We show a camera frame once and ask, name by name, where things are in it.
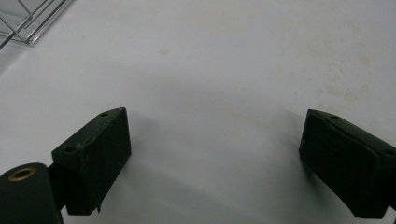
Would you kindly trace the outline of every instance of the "hole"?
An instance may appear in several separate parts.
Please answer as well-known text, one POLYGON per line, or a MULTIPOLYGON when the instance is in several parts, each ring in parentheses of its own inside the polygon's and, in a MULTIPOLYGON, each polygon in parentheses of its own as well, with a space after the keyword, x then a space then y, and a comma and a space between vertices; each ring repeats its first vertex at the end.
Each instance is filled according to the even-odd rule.
POLYGON ((16 171, 13 173, 11 176, 8 177, 8 180, 11 182, 18 182, 22 181, 31 175, 35 173, 35 168, 33 167, 27 167, 27 168, 22 168, 19 171, 16 171))
POLYGON ((392 150, 385 149, 384 151, 385 151, 385 153, 387 153, 387 154, 390 155, 390 156, 396 155, 396 152, 394 152, 394 151, 392 151, 392 150))
POLYGON ((64 149, 64 151, 66 151, 68 153, 71 153, 71 152, 76 151, 76 149, 77 149, 76 147, 67 147, 67 148, 64 149))

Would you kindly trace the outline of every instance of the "screw hole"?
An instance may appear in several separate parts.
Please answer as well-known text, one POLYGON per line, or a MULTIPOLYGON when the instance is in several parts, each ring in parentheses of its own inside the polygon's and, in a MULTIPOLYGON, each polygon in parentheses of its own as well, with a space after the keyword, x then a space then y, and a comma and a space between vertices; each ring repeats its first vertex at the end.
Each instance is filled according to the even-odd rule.
POLYGON ((67 147, 67 148, 64 149, 64 151, 66 151, 68 153, 71 153, 71 152, 76 151, 76 149, 77 149, 76 147, 67 147))
POLYGON ((387 153, 387 154, 390 155, 390 156, 396 155, 396 153, 395 153, 393 150, 386 149, 386 150, 384 150, 384 151, 385 151, 385 153, 387 153))
POLYGON ((35 173, 35 168, 33 167, 28 167, 28 168, 22 168, 19 171, 16 171, 13 173, 11 176, 8 177, 8 180, 11 182, 18 182, 22 181, 31 175, 35 173))

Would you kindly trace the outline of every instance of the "black plastic part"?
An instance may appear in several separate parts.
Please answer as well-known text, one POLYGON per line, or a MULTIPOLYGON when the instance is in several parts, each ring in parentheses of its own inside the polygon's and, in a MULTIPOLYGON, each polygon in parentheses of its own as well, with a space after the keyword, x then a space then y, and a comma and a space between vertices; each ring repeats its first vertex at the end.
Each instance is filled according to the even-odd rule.
POLYGON ((25 164, 0 176, 0 223, 63 223, 44 164, 25 164))
POLYGON ((56 172, 64 179, 68 214, 90 215, 96 208, 100 211, 103 199, 130 155, 125 108, 98 115, 53 150, 56 172))
POLYGON ((382 218, 394 207, 396 148, 335 115, 308 110, 302 161, 355 217, 382 218))

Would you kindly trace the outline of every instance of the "white surface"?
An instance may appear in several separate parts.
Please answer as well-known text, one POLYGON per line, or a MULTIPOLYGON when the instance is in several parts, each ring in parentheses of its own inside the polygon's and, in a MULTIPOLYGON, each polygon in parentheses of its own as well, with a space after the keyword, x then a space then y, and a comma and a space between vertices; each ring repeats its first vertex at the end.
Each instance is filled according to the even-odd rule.
POLYGON ((133 155, 65 223, 392 223, 355 219, 300 164, 305 113, 396 146, 395 1, 77 0, 33 48, 0 51, 0 171, 128 109, 133 155))

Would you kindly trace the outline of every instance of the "white table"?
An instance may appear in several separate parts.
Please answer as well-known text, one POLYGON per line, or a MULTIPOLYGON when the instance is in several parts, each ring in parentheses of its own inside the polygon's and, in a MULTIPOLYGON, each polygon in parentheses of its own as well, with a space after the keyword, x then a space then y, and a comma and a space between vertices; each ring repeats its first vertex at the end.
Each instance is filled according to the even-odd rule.
POLYGON ((65 223, 392 223, 355 219, 298 148, 308 108, 396 146, 395 21, 391 0, 76 0, 0 51, 0 171, 125 106, 131 159, 65 223))

